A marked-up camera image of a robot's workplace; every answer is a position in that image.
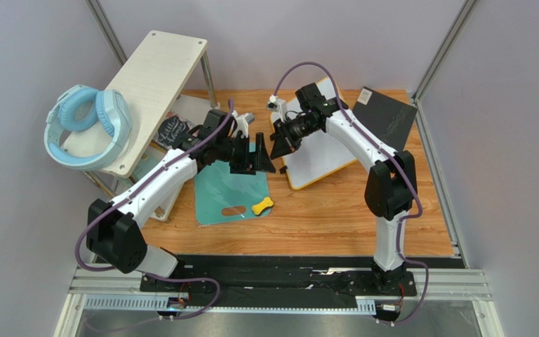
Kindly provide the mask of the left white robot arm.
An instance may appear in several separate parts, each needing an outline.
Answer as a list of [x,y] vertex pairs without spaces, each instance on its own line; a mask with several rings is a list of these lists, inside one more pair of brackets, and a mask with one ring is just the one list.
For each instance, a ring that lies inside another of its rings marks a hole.
[[203,124],[180,134],[136,184],[110,201],[97,199],[89,206],[88,225],[77,246],[107,262],[105,270],[170,277],[179,258],[147,244],[142,227],[163,201],[177,196],[188,180],[217,161],[228,163],[232,174],[273,173],[262,133],[256,134],[255,149],[250,149],[248,127],[254,121],[251,113],[209,110]]

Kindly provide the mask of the yellow bone-shaped eraser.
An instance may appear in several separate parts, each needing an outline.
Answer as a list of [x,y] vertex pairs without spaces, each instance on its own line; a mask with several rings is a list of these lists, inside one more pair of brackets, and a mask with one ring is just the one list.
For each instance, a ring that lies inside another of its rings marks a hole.
[[274,206],[274,202],[271,197],[265,197],[257,204],[252,205],[251,211],[255,216],[261,216],[266,210],[271,209]]

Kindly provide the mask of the yellow framed whiteboard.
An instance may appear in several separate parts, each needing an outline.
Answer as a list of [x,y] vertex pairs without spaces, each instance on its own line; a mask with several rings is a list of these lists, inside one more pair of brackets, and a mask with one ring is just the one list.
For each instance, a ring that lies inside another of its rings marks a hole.
[[301,190],[357,162],[344,145],[323,131],[303,138],[299,149],[281,160],[294,190]]

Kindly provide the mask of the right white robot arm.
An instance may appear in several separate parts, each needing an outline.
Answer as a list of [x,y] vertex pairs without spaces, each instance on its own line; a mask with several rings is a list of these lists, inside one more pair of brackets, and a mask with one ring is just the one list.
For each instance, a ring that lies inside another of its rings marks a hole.
[[271,159],[293,154],[303,138],[318,131],[335,138],[356,157],[368,173],[364,199],[375,216],[371,286],[378,293],[398,290],[406,271],[401,232],[412,205],[418,202],[413,155],[396,152],[379,141],[338,95],[328,99],[316,84],[303,86],[295,95],[301,111],[293,118],[288,117],[286,101],[277,94],[267,101],[267,109],[279,115],[272,123]]

